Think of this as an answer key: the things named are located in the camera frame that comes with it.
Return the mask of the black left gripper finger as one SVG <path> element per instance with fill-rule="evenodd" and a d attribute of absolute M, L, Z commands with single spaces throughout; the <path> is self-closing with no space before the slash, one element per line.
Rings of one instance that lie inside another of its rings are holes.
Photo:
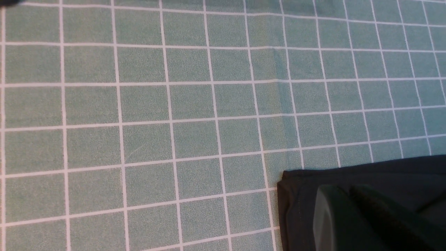
<path fill-rule="evenodd" d="M 317 251 L 444 251 L 445 229 L 367 185 L 317 189 Z"/>

